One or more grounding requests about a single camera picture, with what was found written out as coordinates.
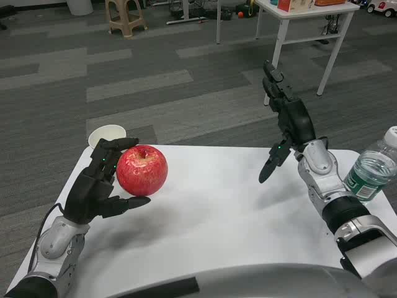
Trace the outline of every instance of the white cup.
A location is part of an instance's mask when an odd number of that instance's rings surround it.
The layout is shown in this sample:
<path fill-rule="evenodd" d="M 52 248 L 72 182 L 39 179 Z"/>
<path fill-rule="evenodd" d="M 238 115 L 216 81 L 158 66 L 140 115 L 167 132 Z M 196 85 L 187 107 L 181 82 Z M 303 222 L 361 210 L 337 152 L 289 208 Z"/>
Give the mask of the white cup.
<path fill-rule="evenodd" d="M 115 140 L 116 138 L 125 138 L 127 132 L 119 125 L 109 124 L 95 129 L 88 137 L 88 145 L 94 149 L 99 140 L 104 138 L 107 141 Z"/>

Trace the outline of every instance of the water bottle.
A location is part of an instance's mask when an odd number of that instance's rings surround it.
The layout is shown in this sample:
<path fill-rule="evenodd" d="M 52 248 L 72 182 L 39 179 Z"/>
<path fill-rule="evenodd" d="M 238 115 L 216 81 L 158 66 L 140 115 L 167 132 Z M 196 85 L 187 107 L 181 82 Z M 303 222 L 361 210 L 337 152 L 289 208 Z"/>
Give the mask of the water bottle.
<path fill-rule="evenodd" d="M 366 204 L 397 174 L 397 126 L 369 146 L 343 181 Z"/>

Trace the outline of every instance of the plastic stool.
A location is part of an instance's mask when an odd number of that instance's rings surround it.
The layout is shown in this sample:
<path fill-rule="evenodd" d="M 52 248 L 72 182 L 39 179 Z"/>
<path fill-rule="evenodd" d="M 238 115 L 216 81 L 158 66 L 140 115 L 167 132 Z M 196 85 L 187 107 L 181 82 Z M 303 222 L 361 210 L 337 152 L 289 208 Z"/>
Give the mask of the plastic stool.
<path fill-rule="evenodd" d="M 139 5 L 138 0 L 133 0 L 136 4 L 136 8 L 138 9 L 139 15 L 136 16 L 134 14 L 130 14 L 128 12 L 128 2 L 130 0 L 106 0 L 106 18 L 109 21 L 109 34 L 112 34 L 113 29 L 120 29 L 123 32 L 124 38 L 131 39 L 132 38 L 132 29 L 142 25 L 145 30 L 148 29 L 146 26 L 146 21 L 143 18 L 141 6 Z M 109 10 L 109 3 L 113 2 L 116 5 L 118 10 L 118 16 L 112 18 Z"/>

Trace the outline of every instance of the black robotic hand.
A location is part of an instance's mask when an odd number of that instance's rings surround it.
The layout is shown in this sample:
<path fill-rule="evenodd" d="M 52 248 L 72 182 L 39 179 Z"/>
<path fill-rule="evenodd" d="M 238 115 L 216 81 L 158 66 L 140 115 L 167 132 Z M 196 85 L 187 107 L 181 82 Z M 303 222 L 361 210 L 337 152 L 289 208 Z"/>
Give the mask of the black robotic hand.
<path fill-rule="evenodd" d="M 134 147 L 138 142 L 137 138 L 99 140 L 92 152 L 90 165 L 81 171 L 69 192 L 63 213 L 66 219 L 76 224 L 88 224 L 97 215 L 111 217 L 150 202 L 148 197 L 109 197 L 114 188 L 114 173 L 121 151 Z"/>
<path fill-rule="evenodd" d="M 303 144 L 316 139 L 309 113 L 302 100 L 293 96 L 283 73 L 275 69 L 269 61 L 265 61 L 263 70 L 263 87 L 270 97 L 272 111 L 279 113 L 279 127 L 283 140 L 274 144 L 270 150 L 270 157 L 259 175 L 260 183 L 265 182 L 277 166 L 282 166 L 291 148 L 302 150 Z"/>

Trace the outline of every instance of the apple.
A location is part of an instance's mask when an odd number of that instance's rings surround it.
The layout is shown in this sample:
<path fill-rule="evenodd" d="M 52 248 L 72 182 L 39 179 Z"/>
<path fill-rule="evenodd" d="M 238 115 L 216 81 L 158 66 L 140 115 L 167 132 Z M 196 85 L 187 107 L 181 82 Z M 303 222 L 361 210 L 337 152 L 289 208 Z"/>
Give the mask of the apple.
<path fill-rule="evenodd" d="M 149 196 L 166 181 L 168 164 L 155 147 L 138 145 L 128 149 L 118 160 L 116 175 L 124 190 L 134 196 Z"/>

